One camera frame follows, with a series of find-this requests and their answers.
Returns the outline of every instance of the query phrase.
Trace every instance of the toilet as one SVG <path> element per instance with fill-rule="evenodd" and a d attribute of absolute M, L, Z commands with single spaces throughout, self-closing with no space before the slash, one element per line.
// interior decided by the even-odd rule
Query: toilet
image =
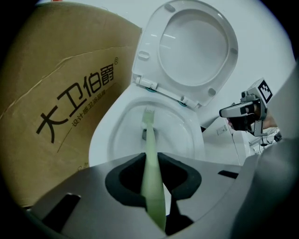
<path fill-rule="evenodd" d="M 145 152 L 148 105 L 155 109 L 158 152 L 205 160 L 196 110 L 219 92 L 237 58 L 234 30 L 215 8 L 186 0 L 162 5 L 139 39 L 130 86 L 93 134 L 89 165 Z"/>

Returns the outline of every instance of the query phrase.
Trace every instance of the toilet bowl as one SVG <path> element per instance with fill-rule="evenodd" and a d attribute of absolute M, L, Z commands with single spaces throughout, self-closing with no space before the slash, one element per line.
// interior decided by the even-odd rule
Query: toilet bowl
<path fill-rule="evenodd" d="M 130 86 L 93 134 L 90 166 L 145 152 L 142 115 L 147 105 L 155 109 L 158 152 L 204 160 L 195 111 L 218 93 L 237 57 L 234 30 L 213 7 L 175 0 L 158 8 L 139 40 Z"/>

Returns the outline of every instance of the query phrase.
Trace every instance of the cardboard box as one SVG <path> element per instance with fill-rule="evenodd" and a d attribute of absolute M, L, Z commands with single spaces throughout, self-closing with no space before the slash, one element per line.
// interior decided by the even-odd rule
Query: cardboard box
<path fill-rule="evenodd" d="M 96 7 L 36 7 L 0 71 L 0 168 L 19 205 L 88 167 L 96 126 L 130 84 L 140 34 Z"/>

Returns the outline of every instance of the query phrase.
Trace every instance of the toilet lid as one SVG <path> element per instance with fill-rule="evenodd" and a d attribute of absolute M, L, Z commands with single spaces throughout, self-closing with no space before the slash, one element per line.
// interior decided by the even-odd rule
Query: toilet lid
<path fill-rule="evenodd" d="M 237 38 L 220 12 L 199 1 L 172 1 L 150 18 L 136 51 L 133 80 L 192 108 L 205 106 L 237 58 Z"/>

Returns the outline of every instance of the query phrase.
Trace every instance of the robotic arm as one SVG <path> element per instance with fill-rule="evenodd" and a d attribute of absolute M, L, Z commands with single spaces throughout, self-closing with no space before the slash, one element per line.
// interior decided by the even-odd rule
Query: robotic arm
<path fill-rule="evenodd" d="M 219 115 L 229 118 L 234 130 L 248 131 L 253 136 L 266 136 L 263 121 L 267 116 L 267 104 L 273 94 L 264 78 L 256 81 L 241 94 L 241 102 L 219 110 Z"/>

